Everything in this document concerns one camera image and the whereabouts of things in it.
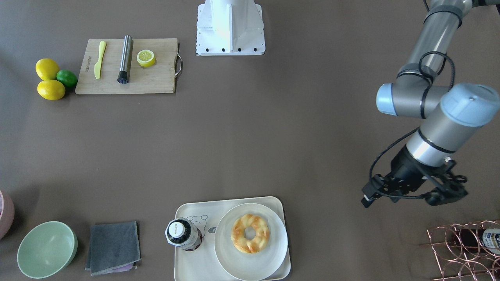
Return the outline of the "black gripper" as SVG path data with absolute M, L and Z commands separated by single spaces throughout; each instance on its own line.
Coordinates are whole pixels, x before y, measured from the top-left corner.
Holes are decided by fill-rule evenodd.
M 386 176 L 369 174 L 370 180 L 363 187 L 361 203 L 368 208 L 376 199 L 389 197 L 399 199 L 424 199 L 431 206 L 453 203 L 468 195 L 464 187 L 467 177 L 455 175 L 452 168 L 456 161 L 449 159 L 440 167 L 430 167 L 415 160 L 407 148 L 402 148 L 391 162 L 391 172 Z M 426 181 L 434 188 L 418 196 L 408 196 L 417 191 Z

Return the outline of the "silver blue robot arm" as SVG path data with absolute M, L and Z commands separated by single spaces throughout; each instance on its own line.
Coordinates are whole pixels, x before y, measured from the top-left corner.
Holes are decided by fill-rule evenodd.
M 423 29 L 407 63 L 394 83 L 377 91 L 377 109 L 393 116 L 424 119 L 407 133 L 408 142 L 391 161 L 386 175 L 368 172 L 361 203 L 368 208 L 376 199 L 393 202 L 411 199 L 427 180 L 434 188 L 416 199 L 431 206 L 456 202 L 467 196 L 467 178 L 455 175 L 451 156 L 499 111 L 499 94 L 491 87 L 455 83 L 455 65 L 448 47 L 463 18 L 474 7 L 498 0 L 432 0 Z

